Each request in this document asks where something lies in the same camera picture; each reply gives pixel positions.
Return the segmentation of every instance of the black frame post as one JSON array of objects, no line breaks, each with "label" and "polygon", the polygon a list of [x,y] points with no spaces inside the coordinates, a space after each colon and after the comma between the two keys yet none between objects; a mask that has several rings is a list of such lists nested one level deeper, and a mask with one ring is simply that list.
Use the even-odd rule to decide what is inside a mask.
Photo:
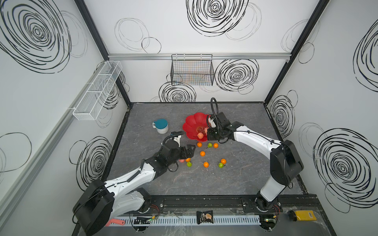
[{"label": "black frame post", "polygon": [[[96,28],[96,25],[91,17],[91,14],[89,13],[89,10],[84,2],[84,0],[75,0],[75,3],[81,13],[81,16],[83,17],[87,27],[88,27],[88,30],[89,32],[91,33],[92,37],[93,37],[93,40],[94,42],[96,43],[97,45],[97,48],[98,50],[100,51],[103,59],[106,61],[106,60],[109,60],[109,53],[108,53],[108,50],[106,50],[106,47],[105,47],[105,44],[104,42],[102,41],[101,39],[101,36]],[[125,103],[127,104],[127,106],[131,109],[132,108],[132,103],[126,93],[126,90],[125,90],[125,87],[123,87],[123,84],[122,82],[117,79],[116,80],[116,85],[119,89],[119,91],[121,92],[121,95],[123,97],[123,99],[125,100]]]},{"label": "black frame post", "polygon": [[277,91],[278,87],[280,86],[282,80],[286,76],[286,73],[289,71],[291,65],[294,62],[294,59],[297,57],[299,52],[301,51],[303,44],[306,42],[308,36],[310,35],[312,29],[314,28],[315,24],[319,20],[320,16],[322,15],[325,7],[327,6],[328,2],[330,0],[320,0],[318,4],[316,5],[315,10],[313,11],[310,19],[308,20],[304,30],[302,31],[302,34],[300,35],[297,43],[295,44],[292,52],[291,52],[291,57],[290,60],[285,63],[283,68],[281,69],[281,72],[279,73],[276,81],[274,82],[272,88],[270,89],[267,97],[265,98],[264,103],[268,104],[270,100],[273,98],[275,92]]}]

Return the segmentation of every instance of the red bowl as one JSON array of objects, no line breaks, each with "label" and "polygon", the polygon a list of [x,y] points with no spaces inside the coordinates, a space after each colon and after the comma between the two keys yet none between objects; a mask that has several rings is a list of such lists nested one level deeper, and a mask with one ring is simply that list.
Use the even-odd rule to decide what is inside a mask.
[{"label": "red bowl", "polygon": [[[207,115],[202,112],[197,112],[194,115],[190,115],[185,119],[183,124],[183,130],[186,132],[186,136],[190,139],[195,139],[199,142],[206,142],[208,140],[205,134],[205,128],[208,128],[206,123]],[[198,138],[198,133],[203,133],[203,138]]]}]

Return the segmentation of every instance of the black metal frame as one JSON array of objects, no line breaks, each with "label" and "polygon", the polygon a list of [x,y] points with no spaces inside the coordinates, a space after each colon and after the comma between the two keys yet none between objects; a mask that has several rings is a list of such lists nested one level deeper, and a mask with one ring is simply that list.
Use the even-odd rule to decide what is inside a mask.
[{"label": "black metal frame", "polygon": [[[269,101],[272,99],[275,92],[277,91],[277,88],[279,87],[280,83],[284,79],[289,68],[293,64],[294,59],[299,54],[300,49],[302,48],[307,37],[309,36],[312,29],[314,28],[316,22],[318,21],[319,17],[321,16],[321,14],[322,14],[323,10],[325,9],[325,7],[327,6],[328,2],[329,2],[329,0],[319,0],[315,10],[313,11],[309,21],[307,22],[303,32],[301,33],[301,36],[299,37],[297,43],[295,44],[293,51],[291,52],[291,54],[292,54],[291,60],[289,60],[281,69],[281,72],[279,73],[279,75],[278,75],[276,81],[274,82],[271,90],[269,91],[265,101],[264,102],[243,102],[243,103],[263,103],[263,105],[264,105],[264,107],[265,107],[265,109],[268,113],[268,116],[270,118],[270,121],[272,123],[272,126],[274,127],[274,130],[275,130],[279,140],[283,140],[283,139],[282,139],[282,137],[281,137],[281,135],[278,131],[278,128],[277,128],[275,122],[271,118],[270,112],[269,112],[269,110],[267,109],[266,106],[269,103]],[[96,26],[93,22],[93,19],[92,19],[91,15],[88,11],[88,8],[84,3],[84,0],[75,0],[75,3],[77,5],[84,21],[85,21],[85,23],[87,24],[88,29],[89,29],[90,33],[92,34],[92,37],[93,37],[101,55],[102,55],[102,57],[104,58],[104,60],[108,60],[109,54],[108,54],[106,47],[105,47],[105,45],[104,45],[104,43],[103,43],[103,41],[100,37],[100,34],[97,31],[97,28],[96,28]],[[126,93],[125,88],[123,87],[121,81],[117,80],[116,84],[117,84],[117,87],[120,90],[120,92],[121,92],[121,94],[122,94],[122,96],[125,100],[125,103],[127,104],[127,106],[129,107],[130,110],[128,112],[126,112],[125,117],[122,121],[122,125],[121,125],[121,127],[118,131],[116,141],[114,143],[111,155],[109,157],[108,163],[105,167],[104,173],[103,173],[102,178],[101,178],[103,181],[105,181],[107,179],[108,175],[109,175],[110,168],[111,168],[112,163],[114,161],[114,158],[115,158],[116,152],[118,150],[119,143],[121,141],[121,138],[122,138],[122,135],[123,135],[123,132],[124,132],[124,129],[125,129],[125,126],[126,126],[129,114],[130,114],[130,111],[131,111],[132,106],[133,106],[133,103],[130,101],[129,97],[127,96],[127,93]],[[219,103],[238,103],[238,102],[219,102]],[[330,224],[330,221],[328,220],[328,217],[325,214],[323,207],[321,206],[317,196],[308,193],[306,187],[303,184],[302,178],[300,176],[297,177],[297,180],[298,180],[300,187],[301,187],[304,194],[303,195],[282,195],[282,196],[279,196],[278,201],[281,203],[281,207],[294,207],[294,206],[296,206],[296,207],[300,207],[300,206],[317,207],[320,210],[321,216],[323,217],[331,235],[336,236],[336,233],[335,233],[332,225]],[[219,208],[220,207],[220,208],[222,208],[222,207],[235,207],[235,206],[242,207],[245,212],[254,212],[256,209],[253,209],[253,207],[252,207],[253,204],[251,204],[252,203],[251,201],[252,201],[252,199],[255,199],[255,197],[256,197],[255,195],[210,195],[210,196],[204,196],[204,195],[188,195],[188,196],[185,196],[185,195],[177,195],[177,196],[162,195],[161,196],[161,195],[156,195],[156,196],[152,196],[152,202],[154,202],[160,208],[160,210],[161,210],[160,212],[164,212],[165,210],[168,210],[170,208],[172,208],[172,209],[173,208],[183,208],[183,207],[185,207],[185,208],[201,208],[201,207],[203,207],[203,208],[204,207],[206,207],[206,208],[209,208],[209,207],[212,207],[212,208]],[[72,233],[72,236],[78,235],[79,230],[80,230],[80,225],[77,224],[73,233]]]},{"label": "black metal frame", "polygon": [[318,4],[316,5],[315,10],[313,11],[310,19],[308,20],[304,30],[302,31],[302,34],[298,38],[298,41],[296,42],[293,50],[291,51],[290,60],[287,63],[285,63],[285,65],[281,69],[281,72],[279,73],[276,81],[274,82],[274,84],[273,84],[272,88],[270,89],[267,97],[265,98],[264,103],[268,104],[270,102],[270,100],[273,98],[273,96],[274,96],[275,92],[277,91],[278,87],[280,86],[282,80],[286,76],[286,73],[289,71],[291,65],[293,64],[294,59],[297,57],[297,55],[301,51],[303,44],[306,42],[308,36],[310,35],[312,29],[314,28],[315,24],[319,20],[320,16],[322,15],[322,13],[323,13],[323,11],[324,11],[324,9],[327,6],[329,1],[330,0],[320,0],[318,2]]}]

